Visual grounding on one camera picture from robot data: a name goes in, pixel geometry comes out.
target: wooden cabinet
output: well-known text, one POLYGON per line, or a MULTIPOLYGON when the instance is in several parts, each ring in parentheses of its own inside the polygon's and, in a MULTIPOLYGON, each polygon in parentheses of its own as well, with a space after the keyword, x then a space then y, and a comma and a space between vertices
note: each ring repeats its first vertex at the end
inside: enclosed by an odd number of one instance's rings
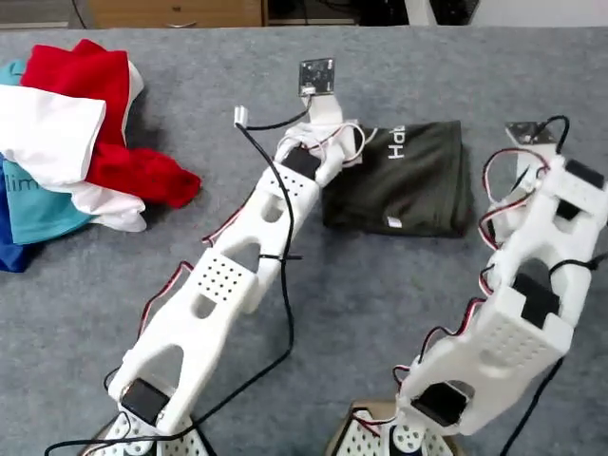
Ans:
POLYGON ((89 0, 96 27, 261 27, 266 0, 89 0))

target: teal t-shirt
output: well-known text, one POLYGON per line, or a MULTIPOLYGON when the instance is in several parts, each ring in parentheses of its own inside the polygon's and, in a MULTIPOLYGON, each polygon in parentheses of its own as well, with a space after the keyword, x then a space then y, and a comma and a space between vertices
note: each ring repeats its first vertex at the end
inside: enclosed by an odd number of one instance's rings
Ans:
MULTIPOLYGON (((17 86, 26 63, 17 60, 0 68, 0 84, 17 86)), ((17 163, 3 160, 10 230, 15 244, 57 238, 80 228, 93 217, 80 212, 69 193, 49 192, 17 163)))

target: red cloth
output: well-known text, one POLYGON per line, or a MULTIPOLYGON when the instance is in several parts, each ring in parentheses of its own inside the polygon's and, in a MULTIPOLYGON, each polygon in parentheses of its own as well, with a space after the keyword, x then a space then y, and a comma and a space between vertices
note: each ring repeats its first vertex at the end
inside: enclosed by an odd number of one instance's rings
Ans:
POLYGON ((148 148, 126 148, 122 131, 129 97, 125 51, 107 51, 88 40, 73 50, 36 45, 21 85, 68 97, 105 100, 105 118, 87 182, 173 207, 182 207, 200 190, 200 178, 181 169, 173 159, 148 148))

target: blue cloth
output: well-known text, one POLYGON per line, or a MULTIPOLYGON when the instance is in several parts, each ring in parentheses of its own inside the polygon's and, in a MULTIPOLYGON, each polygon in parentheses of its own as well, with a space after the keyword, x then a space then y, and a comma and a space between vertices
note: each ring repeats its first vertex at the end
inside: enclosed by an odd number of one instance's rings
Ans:
POLYGON ((10 232, 9 202, 0 161, 0 271, 23 273, 33 257, 32 246, 15 245, 10 232))
MULTIPOLYGON (((0 69, 0 84, 18 85, 25 69, 24 61, 11 62, 0 69)), ((4 161, 3 168, 13 243, 31 244, 57 238, 92 219, 74 207, 69 193, 42 188, 17 163, 4 161)))

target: pile of clothes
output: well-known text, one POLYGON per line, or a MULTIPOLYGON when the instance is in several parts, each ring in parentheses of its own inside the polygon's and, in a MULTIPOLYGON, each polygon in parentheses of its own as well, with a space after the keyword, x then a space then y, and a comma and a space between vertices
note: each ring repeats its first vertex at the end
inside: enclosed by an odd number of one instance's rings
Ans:
POLYGON ((122 50, 38 45, 0 68, 0 270, 23 272, 41 242, 88 223, 145 229, 146 202, 179 208, 198 176, 149 148, 126 147, 143 90, 122 50))

